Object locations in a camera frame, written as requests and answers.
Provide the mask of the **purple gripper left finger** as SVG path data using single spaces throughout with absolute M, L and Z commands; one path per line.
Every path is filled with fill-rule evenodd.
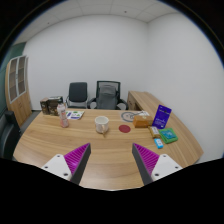
M 91 154 L 91 145 L 84 144 L 69 153 L 56 154 L 42 169 L 78 185 Z

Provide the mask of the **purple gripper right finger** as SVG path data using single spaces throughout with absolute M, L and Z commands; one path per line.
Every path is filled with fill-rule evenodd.
M 136 143 L 132 145 L 132 154 L 144 185 L 148 185 L 182 169 L 167 154 L 158 155 Z

